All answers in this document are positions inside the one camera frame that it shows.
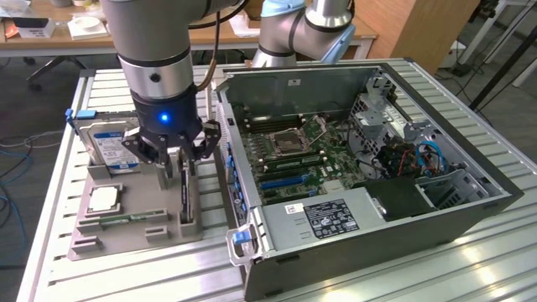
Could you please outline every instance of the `power supply label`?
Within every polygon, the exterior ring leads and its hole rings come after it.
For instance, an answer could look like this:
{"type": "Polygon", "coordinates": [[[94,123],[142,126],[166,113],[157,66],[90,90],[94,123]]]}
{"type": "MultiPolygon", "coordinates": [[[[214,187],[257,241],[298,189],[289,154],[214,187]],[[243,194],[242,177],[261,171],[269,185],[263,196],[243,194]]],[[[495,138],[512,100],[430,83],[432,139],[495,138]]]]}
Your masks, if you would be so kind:
{"type": "Polygon", "coordinates": [[[305,206],[303,212],[318,239],[359,229],[342,199],[305,206]]]}

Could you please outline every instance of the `blue hard drive label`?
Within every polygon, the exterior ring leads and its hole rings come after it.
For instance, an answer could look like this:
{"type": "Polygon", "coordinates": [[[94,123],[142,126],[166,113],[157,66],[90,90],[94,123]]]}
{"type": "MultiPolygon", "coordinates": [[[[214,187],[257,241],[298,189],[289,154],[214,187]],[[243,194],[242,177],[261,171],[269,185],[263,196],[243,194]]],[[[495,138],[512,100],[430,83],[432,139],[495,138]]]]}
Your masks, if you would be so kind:
{"type": "Polygon", "coordinates": [[[123,138],[121,132],[95,133],[93,138],[103,162],[110,169],[131,169],[138,165],[135,156],[121,145],[123,138]]]}

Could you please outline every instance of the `robotic arm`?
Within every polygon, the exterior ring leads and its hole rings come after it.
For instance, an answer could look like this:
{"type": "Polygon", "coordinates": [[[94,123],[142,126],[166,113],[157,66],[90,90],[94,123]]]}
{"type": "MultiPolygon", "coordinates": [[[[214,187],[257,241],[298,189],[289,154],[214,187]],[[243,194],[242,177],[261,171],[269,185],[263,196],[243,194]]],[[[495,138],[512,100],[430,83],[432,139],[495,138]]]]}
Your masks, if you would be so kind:
{"type": "Polygon", "coordinates": [[[354,0],[265,0],[253,67],[295,65],[295,52],[334,64],[354,36],[354,0]]]}
{"type": "Polygon", "coordinates": [[[191,161],[207,158],[215,147],[218,123],[202,123],[197,114],[187,26],[237,3],[101,1],[139,121],[123,146],[147,164],[169,167],[169,147],[181,147],[191,161]],[[194,145],[201,131],[205,139],[194,145]]]}
{"type": "MultiPolygon", "coordinates": [[[[146,164],[170,168],[169,147],[181,147],[191,162],[207,158],[218,143],[218,123],[201,122],[197,114],[187,29],[238,2],[101,0],[139,123],[122,144],[146,164]]],[[[294,65],[294,52],[333,64],[354,33],[350,3],[314,0],[305,9],[305,0],[265,0],[254,67],[294,65]]]]}

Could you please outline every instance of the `blue pcie slot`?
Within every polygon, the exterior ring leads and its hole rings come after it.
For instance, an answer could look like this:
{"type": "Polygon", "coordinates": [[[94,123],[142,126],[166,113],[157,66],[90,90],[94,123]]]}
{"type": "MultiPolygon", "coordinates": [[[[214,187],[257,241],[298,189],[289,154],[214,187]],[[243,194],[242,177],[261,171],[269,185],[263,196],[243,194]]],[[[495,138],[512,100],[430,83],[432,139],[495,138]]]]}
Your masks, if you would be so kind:
{"type": "Polygon", "coordinates": [[[263,183],[261,183],[261,190],[267,190],[267,189],[274,189],[277,187],[286,187],[286,186],[294,186],[297,184],[303,184],[307,177],[309,177],[309,174],[305,174],[302,176],[290,177],[286,179],[281,179],[278,181],[263,182],[263,183]]]}

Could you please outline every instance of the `open computer tower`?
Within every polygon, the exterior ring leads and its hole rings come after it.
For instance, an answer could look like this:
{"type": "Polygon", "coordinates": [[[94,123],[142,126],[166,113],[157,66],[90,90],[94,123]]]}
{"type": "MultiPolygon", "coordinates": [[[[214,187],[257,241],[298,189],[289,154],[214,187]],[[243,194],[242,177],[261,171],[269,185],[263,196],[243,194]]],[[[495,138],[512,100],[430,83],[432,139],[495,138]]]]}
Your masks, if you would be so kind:
{"type": "Polygon", "coordinates": [[[215,155],[246,301],[452,241],[520,197],[387,64],[223,73],[215,155]]]}

